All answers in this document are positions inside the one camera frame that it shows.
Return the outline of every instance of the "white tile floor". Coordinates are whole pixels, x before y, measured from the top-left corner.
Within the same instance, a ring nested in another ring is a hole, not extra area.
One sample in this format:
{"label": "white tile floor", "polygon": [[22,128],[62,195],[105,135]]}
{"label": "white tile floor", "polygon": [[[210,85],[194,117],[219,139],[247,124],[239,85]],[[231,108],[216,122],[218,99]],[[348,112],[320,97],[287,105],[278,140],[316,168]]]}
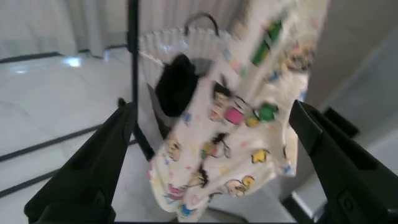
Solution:
{"label": "white tile floor", "polygon": [[[125,49],[110,50],[104,60],[83,54],[78,58],[53,57],[0,65],[0,156],[102,123],[115,111],[118,97],[131,99],[130,77]],[[162,140],[142,73],[139,93],[139,123],[156,149]],[[91,135],[0,162],[0,191],[58,169]],[[157,205],[146,168],[139,146],[130,146],[113,200],[117,220],[166,222],[174,217]],[[43,184],[0,198],[4,223],[26,223],[23,206]],[[264,191],[242,200],[221,197],[211,206],[250,222],[292,221],[277,199]]]}

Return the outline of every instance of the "curtain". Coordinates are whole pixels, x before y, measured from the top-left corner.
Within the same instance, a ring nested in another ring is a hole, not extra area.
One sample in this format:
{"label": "curtain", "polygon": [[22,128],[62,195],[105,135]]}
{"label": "curtain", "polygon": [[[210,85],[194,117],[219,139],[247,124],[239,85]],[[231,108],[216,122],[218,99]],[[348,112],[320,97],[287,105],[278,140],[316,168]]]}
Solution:
{"label": "curtain", "polygon": [[[227,29],[241,0],[141,0],[141,34],[182,27],[197,12],[208,12]],[[126,44],[127,0],[2,0],[0,59],[89,50],[102,57],[109,46]],[[200,20],[193,26],[211,27]]]}

